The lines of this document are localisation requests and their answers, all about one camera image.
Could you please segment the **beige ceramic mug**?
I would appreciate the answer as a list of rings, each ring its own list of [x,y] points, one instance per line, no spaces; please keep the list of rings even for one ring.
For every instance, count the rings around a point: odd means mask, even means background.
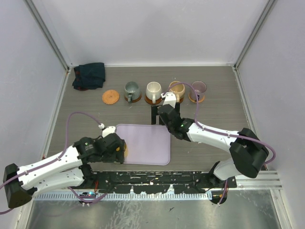
[[[185,86],[180,81],[173,81],[169,85],[169,92],[173,92],[176,97],[177,95],[184,96],[185,95]]]

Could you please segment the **yellow transparent mug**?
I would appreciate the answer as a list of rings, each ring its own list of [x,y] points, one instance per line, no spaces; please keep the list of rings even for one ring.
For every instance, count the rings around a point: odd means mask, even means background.
[[[121,146],[116,148],[116,152],[121,153],[124,157],[128,156],[128,147],[126,142],[124,142]]]

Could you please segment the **white ceramic mug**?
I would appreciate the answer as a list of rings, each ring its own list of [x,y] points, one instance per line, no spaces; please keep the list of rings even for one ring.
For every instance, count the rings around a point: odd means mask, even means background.
[[[157,99],[161,97],[162,87],[158,82],[149,82],[146,86],[145,95],[153,101],[156,102]]]

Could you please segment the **woven rattan coaster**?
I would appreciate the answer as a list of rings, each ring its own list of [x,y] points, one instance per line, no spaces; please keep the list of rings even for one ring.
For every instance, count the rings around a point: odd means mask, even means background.
[[[193,103],[197,103],[197,102],[201,103],[205,100],[205,95],[204,93],[197,93],[197,94],[189,93],[188,98]]]
[[[107,105],[115,104],[119,101],[120,95],[116,90],[107,90],[102,95],[102,101]]]

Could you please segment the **grey-green ceramic mug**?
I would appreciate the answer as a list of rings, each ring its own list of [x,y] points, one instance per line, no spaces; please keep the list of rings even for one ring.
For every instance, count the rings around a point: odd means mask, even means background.
[[[137,99],[141,93],[142,92],[139,88],[139,85],[136,82],[128,82],[125,85],[124,95],[128,98],[129,101]]]

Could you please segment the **purple transparent mug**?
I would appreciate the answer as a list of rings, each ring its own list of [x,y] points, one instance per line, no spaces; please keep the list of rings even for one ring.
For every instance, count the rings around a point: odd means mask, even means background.
[[[190,93],[194,93],[194,94],[197,94],[197,93],[204,93],[206,92],[207,90],[207,85],[202,82],[202,81],[195,81],[191,84],[192,88],[194,89],[190,91]]]

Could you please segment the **lavender plastic tray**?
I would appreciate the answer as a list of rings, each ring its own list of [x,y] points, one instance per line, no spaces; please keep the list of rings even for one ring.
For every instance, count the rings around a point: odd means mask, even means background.
[[[126,164],[165,166],[171,157],[171,134],[162,125],[119,124],[116,134],[127,145]]]

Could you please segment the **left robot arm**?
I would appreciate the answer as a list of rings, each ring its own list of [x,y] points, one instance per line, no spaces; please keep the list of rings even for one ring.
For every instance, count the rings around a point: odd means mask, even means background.
[[[53,189],[76,187],[90,189],[97,177],[90,163],[120,163],[125,160],[127,145],[116,133],[97,138],[83,137],[63,152],[42,161],[18,167],[5,167],[2,187],[8,207],[18,208],[34,196]]]

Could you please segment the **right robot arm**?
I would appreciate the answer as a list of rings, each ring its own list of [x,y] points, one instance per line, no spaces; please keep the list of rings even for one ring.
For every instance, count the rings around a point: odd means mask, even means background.
[[[158,118],[179,140],[208,144],[230,154],[230,159],[216,162],[207,175],[208,183],[215,188],[238,175],[256,178],[269,156],[266,146],[248,128],[232,132],[212,128],[182,118],[180,112],[169,104],[152,106],[151,117],[153,125]]]

